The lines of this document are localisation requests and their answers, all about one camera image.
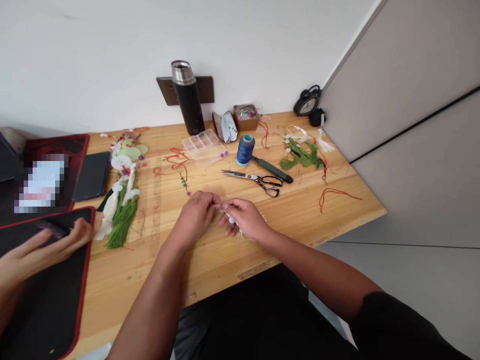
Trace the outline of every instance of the black scissors handle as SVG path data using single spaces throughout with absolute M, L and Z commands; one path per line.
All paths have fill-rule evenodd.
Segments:
M 262 188 L 264 188 L 265 191 L 266 191 L 266 193 L 267 193 L 268 195 L 270 195 L 272 198 L 276 198 L 278 195 L 280 195 L 280 189 L 277 189 L 277 188 L 275 188 L 275 187 L 266 187 L 265 185 L 263 185 L 263 184 L 259 181 L 259 179 L 256 179 L 255 182 L 256 182 L 258 185 L 260 185 Z M 271 185 L 273 185 L 271 182 L 266 182 L 266 181 L 264 181 L 264 182 L 265 182 L 265 184 L 271 184 Z
M 272 176 L 272 175 L 266 175 L 266 176 L 257 176 L 256 177 L 257 180 L 260 180 L 262 183 L 264 184 L 268 184 L 268 185 L 273 185 L 273 186 L 278 186 L 279 188 L 281 188 L 283 185 L 284 185 L 284 181 L 277 177 L 277 176 Z M 270 181 L 265 181 L 264 179 L 265 178 L 272 178 L 272 179 L 276 179 L 276 180 L 280 180 L 280 183 L 278 182 L 270 182 Z

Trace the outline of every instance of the wooden table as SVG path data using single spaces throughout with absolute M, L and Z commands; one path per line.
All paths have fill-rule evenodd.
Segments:
M 256 131 L 248 132 L 256 141 L 253 154 L 280 167 L 279 161 L 286 155 L 285 129 L 282 126 L 287 127 L 292 123 L 317 137 L 317 128 L 309 125 L 307 117 L 296 117 L 293 112 L 273 114 L 271 120 L 266 122 L 269 128 L 269 150 L 261 145 L 265 131 L 260 126 Z M 211 122 L 206 123 L 207 128 L 212 126 Z M 109 134 L 120 136 L 121 133 L 117 131 Z M 164 157 L 173 154 L 169 149 L 182 148 L 182 139 L 187 137 L 183 124 L 154 127 L 141 135 L 141 141 L 148 146 L 149 152 L 143 161 L 147 166 L 139 168 L 138 187 L 142 192 L 133 230 L 130 231 L 128 244 L 124 248 L 108 250 L 105 248 L 106 240 L 94 241 L 92 244 L 80 336 L 69 359 L 115 339 L 150 272 L 161 244 L 175 224 L 182 206 L 189 199 L 180 175 L 163 161 Z M 87 154 L 108 151 L 111 142 L 110 138 L 92 134 Z M 387 213 L 338 150 L 326 153 L 329 165 L 326 175 L 328 186 L 322 180 L 322 170 L 315 170 L 314 166 L 303 168 L 298 164 L 289 171 L 294 182 L 285 184 L 280 196 L 272 198 L 253 181 L 221 173 L 221 170 L 232 170 L 260 176 L 269 174 L 254 161 L 248 167 L 236 164 L 238 141 L 225 144 L 225 147 L 230 155 L 205 169 L 197 169 L 193 161 L 186 163 L 188 190 L 192 194 L 197 190 L 213 192 L 222 200 L 250 200 L 264 214 L 272 228 L 303 244 L 317 246 Z M 161 167 L 164 175 L 156 175 L 153 172 L 156 167 Z M 116 178 L 114 173 L 110 175 L 108 189 Z M 342 190 L 362 200 L 327 193 L 321 214 L 319 199 L 326 188 Z M 83 201 L 77 203 L 75 208 L 97 208 L 101 202 L 102 198 Z M 100 216 L 97 214 L 96 228 Z M 239 243 L 237 237 L 226 237 L 224 227 L 217 226 L 220 217 L 218 214 L 214 218 L 207 233 L 189 254 L 190 264 L 185 276 L 186 305 L 279 263 L 256 243 Z

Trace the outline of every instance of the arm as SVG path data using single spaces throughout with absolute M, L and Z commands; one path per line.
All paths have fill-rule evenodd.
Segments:
M 185 204 L 121 326 L 109 359 L 170 359 L 179 322 L 184 257 L 219 208 L 220 199 L 211 192 L 197 191 Z
M 0 337 L 12 317 L 25 281 L 66 260 L 92 238 L 92 227 L 78 219 L 68 236 L 41 247 L 52 237 L 45 229 L 0 257 Z
M 343 261 L 303 245 L 271 229 L 255 205 L 247 200 L 231 199 L 222 204 L 243 233 L 259 243 L 287 266 L 332 311 L 352 321 L 364 303 L 364 297 L 383 290 L 368 277 Z M 227 218 L 220 219 L 223 225 Z M 226 235 L 238 230 L 229 224 Z

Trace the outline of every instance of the scissors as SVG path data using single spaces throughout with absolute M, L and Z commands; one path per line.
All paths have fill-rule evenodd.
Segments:
M 226 175 L 234 176 L 237 178 L 254 180 L 258 185 L 264 188 L 266 193 L 270 195 L 272 198 L 276 198 L 278 195 L 280 195 L 280 189 L 275 188 L 275 186 L 278 186 L 279 188 L 281 188 L 284 185 L 284 181 L 281 178 L 272 176 L 272 175 L 257 176 L 257 175 L 245 174 L 242 172 L 235 172 L 235 171 L 228 171 L 228 170 L 222 170 L 222 171 Z M 273 179 L 279 180 L 280 183 L 265 181 L 264 179 L 266 178 L 273 178 Z M 266 187 L 263 183 L 268 185 L 273 185 L 273 187 Z

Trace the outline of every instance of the stainless steel thermos lid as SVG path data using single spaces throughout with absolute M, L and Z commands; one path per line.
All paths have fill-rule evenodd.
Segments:
M 195 76 L 190 63 L 183 60 L 171 62 L 171 80 L 178 85 L 195 84 Z

